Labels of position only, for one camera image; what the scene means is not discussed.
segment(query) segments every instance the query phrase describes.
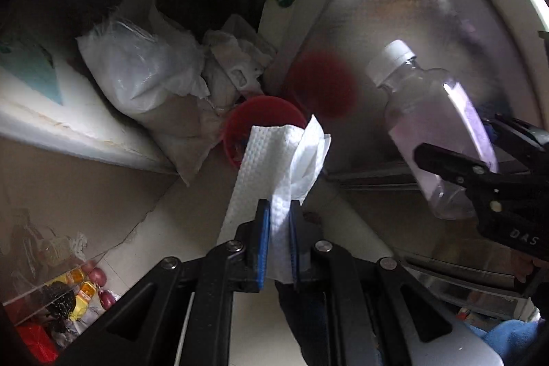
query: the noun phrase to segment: transparent plastic packaging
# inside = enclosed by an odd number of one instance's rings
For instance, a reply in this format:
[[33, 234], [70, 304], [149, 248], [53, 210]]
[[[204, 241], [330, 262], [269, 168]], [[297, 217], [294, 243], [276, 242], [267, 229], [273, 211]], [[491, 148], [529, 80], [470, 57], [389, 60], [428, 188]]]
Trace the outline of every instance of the transparent plastic packaging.
[[467, 93], [440, 68], [423, 70], [402, 41], [394, 41], [366, 69], [389, 95], [385, 123], [404, 161], [435, 216], [446, 220], [474, 216], [465, 189], [419, 169], [413, 160], [418, 145], [430, 143], [485, 162], [498, 171], [488, 134]]

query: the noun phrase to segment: blue cloth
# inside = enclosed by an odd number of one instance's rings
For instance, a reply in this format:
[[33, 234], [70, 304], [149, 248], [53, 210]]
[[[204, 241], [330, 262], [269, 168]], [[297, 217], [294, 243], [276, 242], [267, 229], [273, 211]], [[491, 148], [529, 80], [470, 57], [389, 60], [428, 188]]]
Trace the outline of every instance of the blue cloth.
[[543, 320], [525, 323], [512, 319], [499, 324], [489, 332], [472, 326], [469, 328], [499, 354], [503, 364], [510, 365], [522, 357], [524, 351], [536, 340], [544, 323]]

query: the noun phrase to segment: white paper towel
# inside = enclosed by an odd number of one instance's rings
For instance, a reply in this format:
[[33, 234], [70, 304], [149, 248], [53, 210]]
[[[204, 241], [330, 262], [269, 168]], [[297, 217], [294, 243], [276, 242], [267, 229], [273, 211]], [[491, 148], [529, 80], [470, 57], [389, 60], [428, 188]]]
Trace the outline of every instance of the white paper towel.
[[271, 202], [267, 277], [292, 282], [288, 211], [291, 200], [303, 203], [330, 147], [313, 116], [305, 129], [254, 126], [242, 160], [218, 244], [234, 238], [238, 225], [255, 218], [257, 201]]

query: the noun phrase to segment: bottle neck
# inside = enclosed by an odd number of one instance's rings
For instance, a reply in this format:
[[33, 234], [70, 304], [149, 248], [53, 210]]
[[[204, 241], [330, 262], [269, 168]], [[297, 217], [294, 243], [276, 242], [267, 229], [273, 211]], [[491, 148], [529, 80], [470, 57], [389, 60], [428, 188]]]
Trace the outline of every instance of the bottle neck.
[[416, 59], [408, 60], [385, 78], [380, 87], [383, 87], [389, 93], [395, 92], [408, 78], [417, 76], [418, 70], [422, 71], [422, 68], [416, 62]]

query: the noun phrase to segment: white bottle cap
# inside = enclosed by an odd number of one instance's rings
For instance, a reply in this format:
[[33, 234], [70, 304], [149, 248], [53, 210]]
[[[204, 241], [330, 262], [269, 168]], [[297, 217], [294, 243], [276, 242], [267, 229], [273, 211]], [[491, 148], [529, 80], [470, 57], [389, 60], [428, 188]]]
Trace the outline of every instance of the white bottle cap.
[[366, 74], [376, 87], [383, 84], [389, 75], [416, 54], [400, 39], [391, 42], [366, 66]]

